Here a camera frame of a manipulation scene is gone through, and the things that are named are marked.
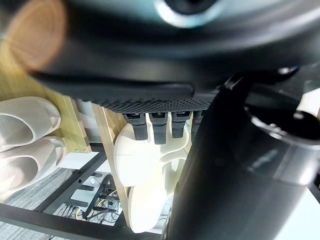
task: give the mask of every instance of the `floor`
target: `floor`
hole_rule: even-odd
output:
[[[72,169],[58,168],[53,174],[47,176],[43,180],[25,189],[22,189],[21,191],[14,193],[3,203],[10,206],[33,210],[41,202],[43,202],[51,193],[53,193],[62,183],[64,183],[66,179],[68,179],[71,176],[72,172]],[[102,176],[101,178],[97,178],[97,182],[101,182],[103,178],[104,176]],[[118,209],[118,214],[120,214],[122,210],[121,205],[114,202],[113,206],[114,208]],[[75,209],[73,211],[72,208],[66,207],[66,205],[63,204],[62,206],[60,206],[60,208],[56,210],[54,214],[59,216],[63,215],[64,217],[68,216],[71,218],[75,218],[77,210],[78,209]],[[117,218],[116,215],[113,214],[112,216],[110,213],[108,213],[103,217],[103,219],[113,223],[115,222],[115,220],[112,217]],[[106,221],[103,221],[103,224],[112,225],[111,223],[108,223]],[[95,217],[91,219],[90,222],[100,223],[101,221],[97,220],[97,218]],[[0,222],[1,240],[49,240],[50,237],[51,236],[49,236],[48,234]],[[63,240],[64,238],[53,237],[51,239]]]

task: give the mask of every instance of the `black metal frame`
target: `black metal frame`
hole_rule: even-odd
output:
[[[133,233],[126,226],[123,213],[114,226],[52,215],[62,204],[70,200],[75,190],[80,188],[106,159],[106,153],[99,152],[35,210],[0,203],[0,221],[71,240],[159,240],[159,234]]]

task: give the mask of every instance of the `cable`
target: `cable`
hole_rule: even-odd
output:
[[[112,193],[108,194],[108,196],[110,196],[111,194],[114,194],[115,192],[117,192],[118,190],[114,190]]]
[[[76,211],[76,213],[75,213],[75,219],[77,219],[77,220],[79,220],[78,219],[78,214],[80,213],[80,211],[81,211],[81,209],[79,208],[78,211]]]
[[[70,210],[71,210],[72,207],[73,207],[72,205],[69,206],[69,209],[68,209],[68,211],[67,211],[66,214],[65,214],[65,217],[68,216],[68,214],[69,214],[69,212],[70,212]]]
[[[66,207],[65,207],[65,209],[64,209],[64,211],[62,212],[62,214],[61,214],[60,217],[62,217],[62,216],[65,214],[65,211],[67,210],[68,206],[69,206],[69,205],[66,205]]]
[[[70,215],[68,216],[68,219],[72,216],[72,213],[73,213],[76,209],[77,209],[76,206],[74,206],[74,207],[72,208],[72,211],[70,212]]]

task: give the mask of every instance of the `wooden plank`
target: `wooden plank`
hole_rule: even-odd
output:
[[[124,187],[120,182],[116,173],[116,166],[114,163],[114,143],[121,129],[126,125],[126,121],[123,118],[122,114],[112,112],[102,106],[92,104],[92,109],[95,115],[95,120],[101,136],[105,154],[110,165],[114,184],[121,202],[124,218],[127,226],[130,227],[128,214],[129,188]]]
[[[62,137],[68,152],[90,153],[91,148],[75,102],[32,79],[15,62],[6,41],[0,43],[0,101],[35,96],[59,109],[61,124],[51,135]]]

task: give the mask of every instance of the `white slipper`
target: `white slipper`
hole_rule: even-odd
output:
[[[33,143],[56,130],[60,122],[58,109],[44,98],[0,101],[0,152]]]
[[[0,153],[0,196],[16,192],[51,174],[66,153],[61,138],[46,136]]]
[[[187,158],[183,149],[179,153],[179,158],[165,166],[158,164],[145,183],[130,189],[128,214],[130,227],[134,233],[152,229],[157,224],[166,201],[174,194]]]
[[[163,156],[183,149],[189,140],[189,131],[184,126],[183,137],[173,138],[171,116],[168,116],[166,143],[155,144],[153,127],[149,116],[146,117],[148,139],[136,140],[131,124],[124,126],[114,145],[114,165],[116,174],[125,187],[144,183],[150,176],[154,166],[163,159],[162,165],[170,159]]]

